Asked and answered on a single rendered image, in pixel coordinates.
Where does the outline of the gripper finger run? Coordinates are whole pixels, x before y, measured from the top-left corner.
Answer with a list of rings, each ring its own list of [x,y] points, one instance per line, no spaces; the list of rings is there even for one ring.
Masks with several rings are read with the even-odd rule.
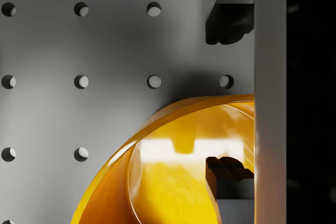
[[[216,200],[254,199],[254,173],[235,158],[208,157],[205,178]]]
[[[254,4],[216,3],[206,21],[206,43],[230,45],[254,29]]]

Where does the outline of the yellow bowl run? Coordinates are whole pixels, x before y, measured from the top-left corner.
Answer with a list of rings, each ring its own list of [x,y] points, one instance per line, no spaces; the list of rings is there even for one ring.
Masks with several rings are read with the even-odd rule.
[[[252,94],[174,102],[108,159],[71,224],[254,224],[254,199],[216,200],[205,178],[208,157],[254,173],[254,147]]]

